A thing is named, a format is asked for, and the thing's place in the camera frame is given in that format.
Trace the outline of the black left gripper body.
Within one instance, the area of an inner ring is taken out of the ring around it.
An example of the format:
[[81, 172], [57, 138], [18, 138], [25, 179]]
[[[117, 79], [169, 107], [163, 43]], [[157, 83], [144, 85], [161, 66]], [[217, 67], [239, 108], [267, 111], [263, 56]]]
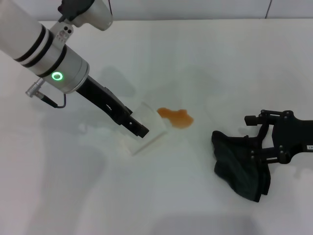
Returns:
[[81, 96], [104, 111], [117, 124], [133, 124], [132, 111], [127, 108], [108, 88], [88, 76], [76, 90]]

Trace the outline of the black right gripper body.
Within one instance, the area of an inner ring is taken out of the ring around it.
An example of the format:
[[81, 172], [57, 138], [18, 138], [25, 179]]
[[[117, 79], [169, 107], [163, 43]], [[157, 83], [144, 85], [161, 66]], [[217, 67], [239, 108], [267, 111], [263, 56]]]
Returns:
[[278, 162], [288, 164], [298, 153], [313, 151], [313, 122], [300, 120], [293, 111], [273, 111], [272, 141]]

